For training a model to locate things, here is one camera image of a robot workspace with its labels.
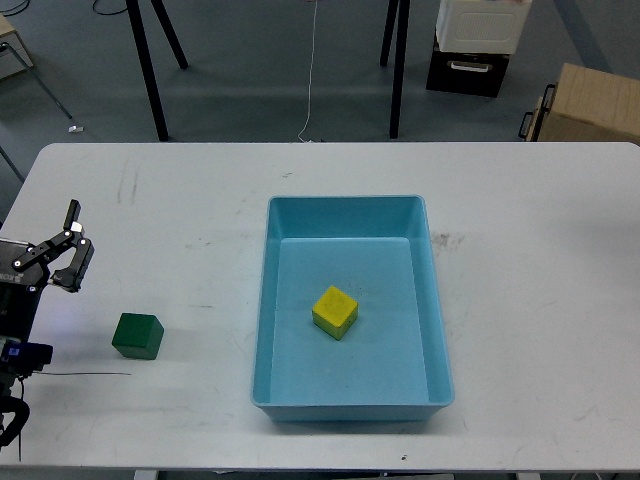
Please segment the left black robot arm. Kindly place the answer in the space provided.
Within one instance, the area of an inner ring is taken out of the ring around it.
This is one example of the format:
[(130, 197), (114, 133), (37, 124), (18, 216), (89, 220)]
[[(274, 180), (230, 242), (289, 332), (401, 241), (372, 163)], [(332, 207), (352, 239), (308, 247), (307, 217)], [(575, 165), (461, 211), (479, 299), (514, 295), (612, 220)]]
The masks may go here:
[(80, 203), (73, 199), (62, 231), (37, 245), (1, 240), (1, 414), (12, 420), (1, 427), (1, 446), (10, 445), (30, 416), (30, 407), (11, 389), (51, 363), (53, 347), (29, 341), (46, 286), (69, 293), (81, 288), (94, 246), (78, 222)]

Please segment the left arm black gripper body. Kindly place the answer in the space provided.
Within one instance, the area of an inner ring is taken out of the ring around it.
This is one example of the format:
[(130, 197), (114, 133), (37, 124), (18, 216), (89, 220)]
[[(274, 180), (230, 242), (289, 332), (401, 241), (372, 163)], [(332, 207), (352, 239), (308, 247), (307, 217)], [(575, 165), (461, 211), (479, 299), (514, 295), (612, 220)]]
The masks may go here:
[(62, 231), (38, 245), (25, 242), (1, 240), (1, 281), (9, 285), (26, 286), (31, 292), (43, 290), (51, 284), (53, 273), (50, 264), (62, 254), (74, 249), (82, 233)]

